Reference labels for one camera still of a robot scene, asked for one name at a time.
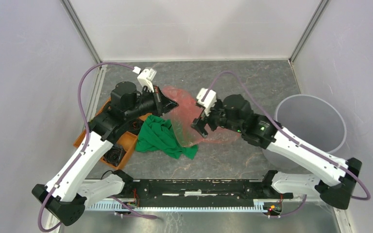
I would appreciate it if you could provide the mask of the red plastic trash bag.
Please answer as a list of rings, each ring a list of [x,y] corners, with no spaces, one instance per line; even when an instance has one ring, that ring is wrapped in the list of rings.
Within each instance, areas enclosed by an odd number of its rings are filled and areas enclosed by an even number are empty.
[[[209,126],[205,127],[208,132],[206,138],[191,128],[191,124],[197,118],[201,109],[195,105],[195,99],[186,90],[167,85],[162,90],[163,94],[178,103],[178,107],[171,110],[166,118],[170,119],[177,141],[183,147],[192,147],[199,143],[223,144],[236,141],[240,134],[223,128],[211,131]]]

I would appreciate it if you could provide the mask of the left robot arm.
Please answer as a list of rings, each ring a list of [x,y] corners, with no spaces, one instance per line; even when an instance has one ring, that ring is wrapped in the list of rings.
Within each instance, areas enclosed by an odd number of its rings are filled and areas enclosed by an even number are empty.
[[[36,184],[32,194],[61,224],[74,224],[91,205],[113,195],[129,197],[133,184],[118,172],[90,185],[83,185],[95,164],[118,143],[136,119],[146,114],[162,116],[178,103],[153,85],[141,91],[132,82],[120,82],[110,100],[85,127],[85,137],[64,167],[46,184]]]

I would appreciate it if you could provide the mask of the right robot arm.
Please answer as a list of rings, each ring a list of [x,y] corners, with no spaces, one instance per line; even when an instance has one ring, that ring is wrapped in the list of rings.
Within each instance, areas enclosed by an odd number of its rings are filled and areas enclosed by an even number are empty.
[[[242,95],[229,95],[224,100],[206,89],[197,95],[200,115],[191,127],[206,138],[208,126],[237,132],[248,144],[277,153],[304,167],[310,174],[286,174],[269,171],[261,192],[267,198],[284,193],[319,196],[326,204],[346,210],[353,195],[362,162],[357,158],[338,158],[300,139],[269,116],[256,114]]]

